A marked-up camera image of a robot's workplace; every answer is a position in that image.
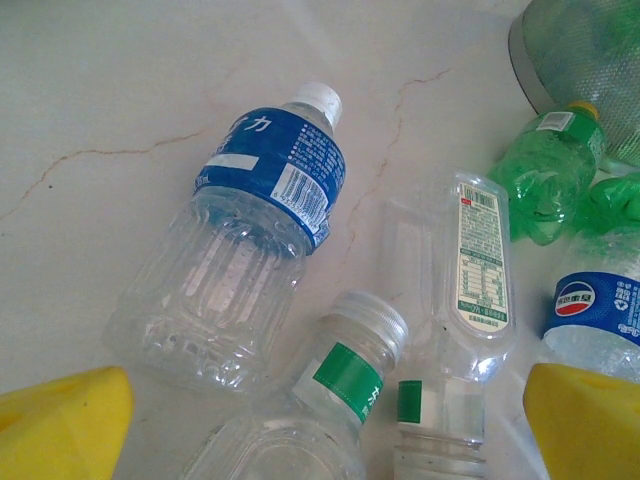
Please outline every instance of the green bottle label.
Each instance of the green bottle label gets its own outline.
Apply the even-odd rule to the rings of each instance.
[[[604,156],[606,147],[604,130],[602,130],[598,122],[584,115],[570,111],[543,113],[524,127],[522,133],[529,133],[534,130],[552,130],[563,132],[573,137],[578,142],[589,147],[596,165],[600,164]]]
[[[382,379],[362,357],[341,343],[324,359],[313,379],[331,390],[364,421],[382,390]]]
[[[422,414],[422,381],[404,380],[398,384],[397,420],[420,423]]]

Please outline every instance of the green mesh basket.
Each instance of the green mesh basket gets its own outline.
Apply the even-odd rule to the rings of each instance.
[[[605,168],[640,169],[640,0],[533,0],[509,50],[537,111],[593,103],[607,133]]]

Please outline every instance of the clear plastic bottle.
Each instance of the clear plastic bottle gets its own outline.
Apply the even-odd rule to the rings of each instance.
[[[305,256],[329,234],[345,176],[340,98],[303,85],[246,113],[122,294],[104,342],[187,386],[242,392],[263,378]]]
[[[581,232],[559,270],[544,335],[554,360],[640,383],[640,228]]]
[[[364,480],[359,430],[407,336],[379,298],[341,295],[292,364],[290,382],[253,401],[205,443],[183,480]]]
[[[488,174],[509,194],[511,238],[555,241],[573,221],[602,160],[605,137],[586,102],[539,115]]]
[[[477,175],[437,178],[385,221],[382,288],[410,335],[396,480],[485,478],[484,384],[515,341],[506,192]]]

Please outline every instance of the barcode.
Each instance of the barcode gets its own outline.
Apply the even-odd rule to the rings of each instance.
[[[495,208],[495,201],[493,197],[489,195],[485,195],[484,193],[480,193],[477,190],[474,190],[471,187],[464,187],[464,198],[467,200],[471,200],[472,202],[477,202],[480,205],[484,205],[488,208]]]
[[[548,113],[538,125],[536,130],[555,130],[556,132],[564,132],[573,119],[571,112],[551,112]]]
[[[295,213],[315,233],[326,218],[329,201],[320,185],[299,168],[287,164],[271,197]]]

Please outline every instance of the yellow bottle cap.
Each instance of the yellow bottle cap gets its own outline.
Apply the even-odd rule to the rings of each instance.
[[[595,118],[596,121],[598,121],[600,119],[600,113],[598,113],[598,109],[594,105],[589,103],[589,102],[584,102],[582,100],[579,100],[577,102],[571,102],[567,106],[569,108],[571,108],[571,107],[582,108],[583,110],[586,110],[591,115],[593,115],[593,118]]]

